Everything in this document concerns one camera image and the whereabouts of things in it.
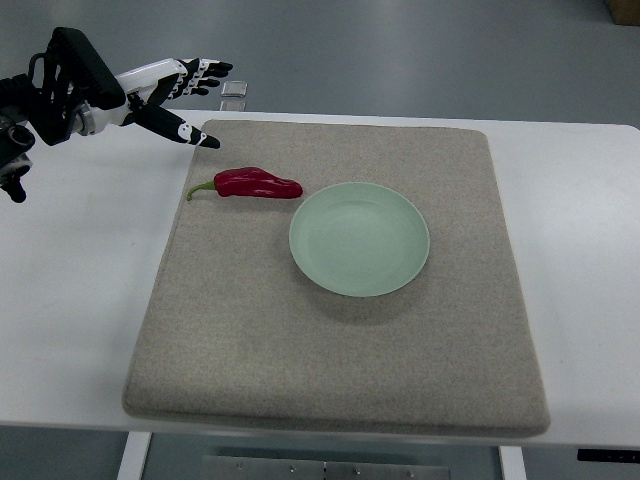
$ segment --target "cardboard box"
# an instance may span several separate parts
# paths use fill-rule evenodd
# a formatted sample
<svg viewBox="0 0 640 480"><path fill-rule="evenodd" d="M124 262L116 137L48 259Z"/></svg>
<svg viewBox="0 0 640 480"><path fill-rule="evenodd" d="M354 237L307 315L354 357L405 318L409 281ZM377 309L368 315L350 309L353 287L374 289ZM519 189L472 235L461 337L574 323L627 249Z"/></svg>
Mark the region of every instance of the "cardboard box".
<svg viewBox="0 0 640 480"><path fill-rule="evenodd" d="M640 0L607 0L607 5L618 25L640 26Z"/></svg>

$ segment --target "green pepper stem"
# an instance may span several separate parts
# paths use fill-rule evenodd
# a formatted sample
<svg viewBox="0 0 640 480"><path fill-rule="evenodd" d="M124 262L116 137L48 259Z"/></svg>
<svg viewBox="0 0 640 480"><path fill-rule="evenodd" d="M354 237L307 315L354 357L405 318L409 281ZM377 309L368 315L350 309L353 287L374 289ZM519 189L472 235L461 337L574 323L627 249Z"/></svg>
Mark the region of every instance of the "green pepper stem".
<svg viewBox="0 0 640 480"><path fill-rule="evenodd" d="M193 192L195 192L196 190L215 190L215 189L216 189L216 185L215 183L213 183L213 180L210 182L203 183L202 185L196 185L195 187L193 187L191 190L187 192L187 202L191 201L191 196L193 195Z"/></svg>

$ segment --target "gray floor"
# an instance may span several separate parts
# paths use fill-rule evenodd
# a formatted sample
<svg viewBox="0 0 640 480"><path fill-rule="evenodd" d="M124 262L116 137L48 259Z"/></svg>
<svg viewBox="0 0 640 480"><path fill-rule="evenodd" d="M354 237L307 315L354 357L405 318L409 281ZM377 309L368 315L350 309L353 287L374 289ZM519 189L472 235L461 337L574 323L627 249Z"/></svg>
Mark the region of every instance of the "gray floor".
<svg viewBox="0 0 640 480"><path fill-rule="evenodd" d="M0 78L25 72L60 25L83 30L114 73L167 57L231 62L250 111L640 127L640 27L613 24L602 0L4 0ZM167 106L219 104L214 91ZM115 478L124 438L3 427L0 478ZM218 440L157 437L150 459L162 442L177 455ZM640 478L600 475L611 466L578 465L575 449L525 458L530 478ZM169 472L145 478L177 478Z"/></svg>

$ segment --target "plate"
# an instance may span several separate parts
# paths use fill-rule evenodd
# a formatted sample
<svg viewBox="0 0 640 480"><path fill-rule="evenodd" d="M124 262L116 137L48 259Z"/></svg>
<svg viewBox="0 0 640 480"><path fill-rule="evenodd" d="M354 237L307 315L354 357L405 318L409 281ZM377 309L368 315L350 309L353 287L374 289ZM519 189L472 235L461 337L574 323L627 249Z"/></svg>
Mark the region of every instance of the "plate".
<svg viewBox="0 0 640 480"><path fill-rule="evenodd" d="M398 192L364 182L339 183L310 196L289 229L291 254L321 287L372 297L413 280L429 254L429 230Z"/></svg>

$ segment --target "white table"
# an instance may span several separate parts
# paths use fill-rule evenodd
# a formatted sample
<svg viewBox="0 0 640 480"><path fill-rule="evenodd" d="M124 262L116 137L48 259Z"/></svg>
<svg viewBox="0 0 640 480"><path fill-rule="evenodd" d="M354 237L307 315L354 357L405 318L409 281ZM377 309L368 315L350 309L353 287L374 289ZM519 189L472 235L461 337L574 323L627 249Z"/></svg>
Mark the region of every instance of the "white table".
<svg viewBox="0 0 640 480"><path fill-rule="evenodd" d="M194 125L218 118L448 126L484 132L552 419L547 433L507 443L640 446L638 130L615 125L177 113ZM23 182L26 203L0 198L0 424L265 434L136 419L120 405L192 154L193 147L136 126L77 136L57 147L39 141L31 150L34 167Z"/></svg>

